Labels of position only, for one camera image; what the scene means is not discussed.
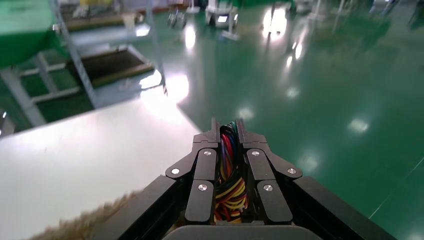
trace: green epoxy floor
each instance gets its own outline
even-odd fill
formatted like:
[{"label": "green epoxy floor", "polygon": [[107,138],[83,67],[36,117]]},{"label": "green epoxy floor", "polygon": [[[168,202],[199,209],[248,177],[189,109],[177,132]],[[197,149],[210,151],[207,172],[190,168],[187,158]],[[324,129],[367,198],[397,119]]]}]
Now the green epoxy floor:
[{"label": "green epoxy floor", "polygon": [[[238,42],[205,26],[203,13],[185,30],[159,14],[165,76],[187,77],[179,107],[203,131],[212,117],[243,117],[274,153],[396,238],[424,240],[424,25],[408,26],[415,3],[387,17],[358,6],[340,18],[323,3],[324,21],[297,15],[270,36],[260,30],[270,7],[243,9]],[[154,60],[149,40],[134,45]],[[46,103],[50,121],[90,109],[83,95],[61,101],[77,110]]]}]

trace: white tabletop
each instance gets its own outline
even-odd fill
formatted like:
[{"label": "white tabletop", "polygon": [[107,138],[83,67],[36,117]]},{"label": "white tabletop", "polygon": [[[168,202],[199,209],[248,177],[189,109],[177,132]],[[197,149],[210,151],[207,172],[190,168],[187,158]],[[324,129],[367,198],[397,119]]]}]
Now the white tabletop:
[{"label": "white tabletop", "polygon": [[0,140],[0,239],[29,238],[143,189],[198,133],[174,104],[146,98]]}]

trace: green cover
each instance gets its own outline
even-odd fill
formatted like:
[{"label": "green cover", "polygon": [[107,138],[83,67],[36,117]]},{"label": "green cover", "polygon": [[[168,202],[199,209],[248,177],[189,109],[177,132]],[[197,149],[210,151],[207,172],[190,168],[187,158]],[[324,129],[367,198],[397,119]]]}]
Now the green cover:
[{"label": "green cover", "polygon": [[0,0],[0,69],[60,48],[48,0]]}]

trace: metal screw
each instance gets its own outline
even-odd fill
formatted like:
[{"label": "metal screw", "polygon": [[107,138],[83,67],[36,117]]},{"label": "metal screw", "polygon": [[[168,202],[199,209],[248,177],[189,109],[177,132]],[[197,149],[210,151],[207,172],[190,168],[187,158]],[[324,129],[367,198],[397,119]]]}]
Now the metal screw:
[{"label": "metal screw", "polygon": [[55,31],[57,34],[60,34],[62,26],[60,24],[53,24],[53,26],[51,26],[51,30]]},{"label": "metal screw", "polygon": [[294,168],[289,168],[289,169],[287,170],[287,172],[289,172],[289,173],[291,173],[291,174],[295,174],[295,173],[296,173],[296,169],[294,169]]},{"label": "metal screw", "polygon": [[208,186],[206,186],[205,184],[200,184],[199,187],[198,187],[198,189],[203,192],[206,189],[208,189]]},{"label": "metal screw", "polygon": [[265,189],[265,191],[270,192],[270,191],[273,190],[273,186],[271,186],[271,185],[265,185],[265,186],[263,186],[263,189]]},{"label": "metal screw", "polygon": [[171,170],[172,174],[178,174],[180,172],[180,170],[178,168],[174,168]]}]

